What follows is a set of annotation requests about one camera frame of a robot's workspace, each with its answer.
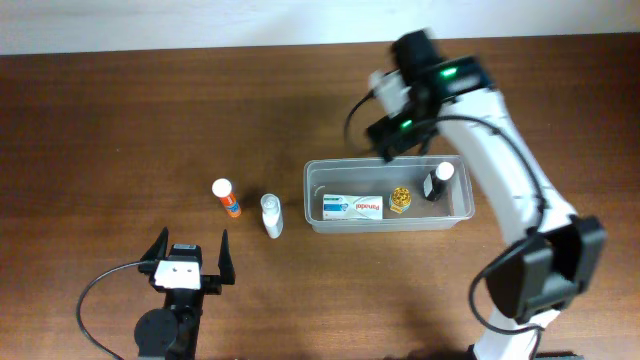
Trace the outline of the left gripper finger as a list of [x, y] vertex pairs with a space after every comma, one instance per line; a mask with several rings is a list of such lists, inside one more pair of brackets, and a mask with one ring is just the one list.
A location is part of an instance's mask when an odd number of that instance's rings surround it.
[[220, 245], [218, 268], [220, 283], [223, 285], [234, 285], [236, 280], [236, 273], [230, 253], [230, 243], [228, 231], [223, 230], [222, 240]]
[[168, 246], [169, 230], [164, 227], [155, 242], [140, 258], [141, 261], [160, 261], [166, 256]]

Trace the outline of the dark bottle white cap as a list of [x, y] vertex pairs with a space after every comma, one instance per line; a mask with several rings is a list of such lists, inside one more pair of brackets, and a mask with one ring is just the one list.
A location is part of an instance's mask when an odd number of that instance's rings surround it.
[[455, 168], [450, 162], [441, 162], [434, 170], [430, 171], [423, 183], [426, 199], [431, 202], [439, 200], [454, 173]]

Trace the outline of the small jar gold lid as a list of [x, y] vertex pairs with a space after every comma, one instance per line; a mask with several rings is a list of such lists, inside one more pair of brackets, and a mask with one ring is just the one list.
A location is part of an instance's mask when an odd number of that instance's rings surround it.
[[406, 187], [395, 188], [389, 197], [389, 208], [391, 211], [402, 214], [411, 205], [411, 193]]

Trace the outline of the white spray bottle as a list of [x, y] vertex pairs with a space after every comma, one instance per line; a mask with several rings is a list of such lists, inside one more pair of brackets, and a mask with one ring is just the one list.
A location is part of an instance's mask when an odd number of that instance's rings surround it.
[[279, 198], [274, 194], [265, 194], [261, 200], [262, 220], [270, 238], [278, 238], [283, 231], [283, 216]]

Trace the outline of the white green medicine box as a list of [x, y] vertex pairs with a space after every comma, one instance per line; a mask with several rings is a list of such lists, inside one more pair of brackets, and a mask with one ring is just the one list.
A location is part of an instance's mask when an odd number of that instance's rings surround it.
[[383, 199], [381, 196], [351, 196], [325, 194], [322, 202], [324, 221], [335, 220], [382, 220]]

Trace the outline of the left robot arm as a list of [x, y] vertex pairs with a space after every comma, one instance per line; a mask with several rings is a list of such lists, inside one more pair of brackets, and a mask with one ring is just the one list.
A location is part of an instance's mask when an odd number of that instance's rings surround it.
[[228, 233], [222, 233], [219, 273], [201, 271], [203, 257], [198, 245], [169, 244], [164, 228], [140, 258], [138, 271], [165, 296], [163, 306], [146, 312], [134, 329], [137, 357], [145, 360], [193, 359], [196, 355], [203, 301], [219, 295], [224, 285], [233, 285], [236, 275]]

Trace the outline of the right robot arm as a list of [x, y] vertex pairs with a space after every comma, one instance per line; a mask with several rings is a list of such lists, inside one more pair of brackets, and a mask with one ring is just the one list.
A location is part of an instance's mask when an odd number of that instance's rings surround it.
[[606, 231], [551, 184], [477, 58], [441, 56], [424, 30], [403, 35], [391, 54], [394, 70], [370, 79], [386, 112], [367, 128], [372, 150], [391, 161], [447, 139], [484, 191], [506, 245], [474, 277], [494, 307], [466, 357], [534, 359], [547, 326], [588, 290]]

